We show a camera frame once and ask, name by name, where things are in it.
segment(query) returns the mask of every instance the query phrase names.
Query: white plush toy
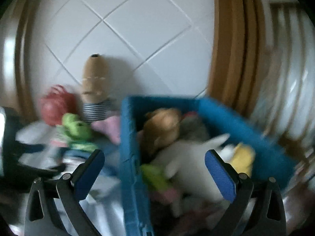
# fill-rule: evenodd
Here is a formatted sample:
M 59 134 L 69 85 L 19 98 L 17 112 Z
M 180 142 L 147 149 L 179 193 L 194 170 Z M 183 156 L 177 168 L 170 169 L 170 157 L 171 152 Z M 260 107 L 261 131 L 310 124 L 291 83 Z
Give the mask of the white plush toy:
M 220 202 L 223 196 L 204 163 L 204 156 L 210 149 L 220 150 L 220 145 L 229 136 L 229 134 L 223 134 L 205 143 L 176 141 L 160 151 L 151 164 L 163 168 L 165 176 L 172 178 L 174 186 L 183 192 L 213 203 Z

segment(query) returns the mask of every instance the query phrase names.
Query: red plush toy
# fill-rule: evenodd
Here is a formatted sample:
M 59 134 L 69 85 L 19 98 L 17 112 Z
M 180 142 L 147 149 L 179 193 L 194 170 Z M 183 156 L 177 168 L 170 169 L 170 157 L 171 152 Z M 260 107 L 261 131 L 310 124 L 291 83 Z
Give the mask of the red plush toy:
M 76 98 L 61 85 L 50 88 L 47 95 L 40 99 L 43 120 L 50 126 L 61 125 L 65 113 L 77 114 Z

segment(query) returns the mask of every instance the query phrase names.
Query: tan plush toy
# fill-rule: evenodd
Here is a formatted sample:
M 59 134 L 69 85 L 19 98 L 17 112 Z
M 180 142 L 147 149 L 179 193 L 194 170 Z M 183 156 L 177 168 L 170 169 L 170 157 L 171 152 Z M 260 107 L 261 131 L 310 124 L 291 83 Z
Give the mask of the tan plush toy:
M 108 66 L 100 54 L 89 56 L 82 76 L 83 103 L 97 104 L 107 99 L 109 93 Z
M 140 149 L 144 156 L 152 157 L 158 149 L 172 144 L 179 137 L 181 112 L 175 108 L 160 108 L 146 114 Z
M 110 112 L 108 65 L 100 54 L 86 61 L 82 77 L 83 117 L 88 123 L 105 120 Z

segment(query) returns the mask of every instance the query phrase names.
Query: pink plush toy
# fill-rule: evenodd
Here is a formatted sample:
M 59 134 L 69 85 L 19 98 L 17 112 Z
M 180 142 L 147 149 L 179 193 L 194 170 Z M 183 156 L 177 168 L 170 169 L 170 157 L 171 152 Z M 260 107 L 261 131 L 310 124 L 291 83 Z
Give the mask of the pink plush toy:
M 181 196 L 175 188 L 169 188 L 165 191 L 150 192 L 150 200 L 158 201 L 163 205 L 168 205 L 179 199 Z
M 114 115 L 105 120 L 94 121 L 91 128 L 103 133 L 113 144 L 120 144 L 120 116 Z

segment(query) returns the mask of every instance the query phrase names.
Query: blue storage bin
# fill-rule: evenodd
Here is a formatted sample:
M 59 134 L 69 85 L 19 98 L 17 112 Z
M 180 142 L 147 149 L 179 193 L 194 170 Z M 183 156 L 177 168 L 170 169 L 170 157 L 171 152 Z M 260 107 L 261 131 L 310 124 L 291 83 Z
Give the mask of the blue storage bin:
M 127 236 L 153 236 L 150 202 L 140 172 L 140 151 L 137 131 L 141 130 L 147 112 L 158 108 L 178 108 L 182 113 L 196 111 L 204 119 L 211 136 L 230 133 L 229 142 L 243 142 L 253 147 L 256 158 L 252 178 L 266 180 L 273 176 L 284 188 L 296 163 L 283 154 L 281 147 L 272 145 L 261 132 L 245 123 L 237 113 L 209 98 L 188 99 L 169 97 L 128 97 L 122 102 L 120 177 L 122 205 Z

